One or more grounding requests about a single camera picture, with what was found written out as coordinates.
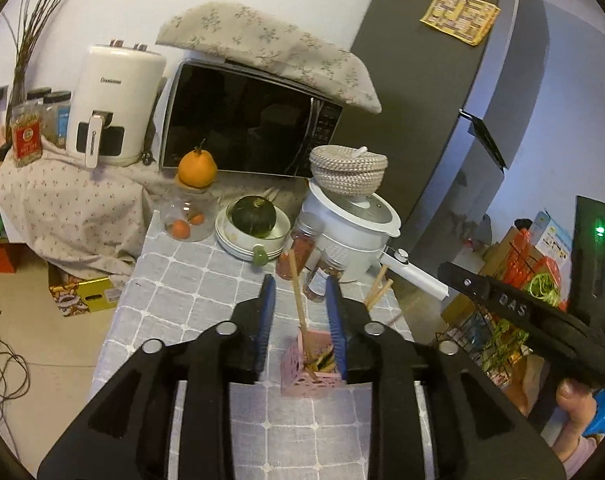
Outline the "person's hand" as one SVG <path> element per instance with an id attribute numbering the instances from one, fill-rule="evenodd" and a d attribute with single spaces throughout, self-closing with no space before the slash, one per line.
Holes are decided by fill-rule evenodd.
<path id="1" fill-rule="evenodd" d="M 597 402 L 588 386 L 572 379 L 564 379 L 557 388 L 557 406 L 565 411 L 567 422 L 552 448 L 565 463 L 579 449 L 583 432 L 595 417 Z"/>

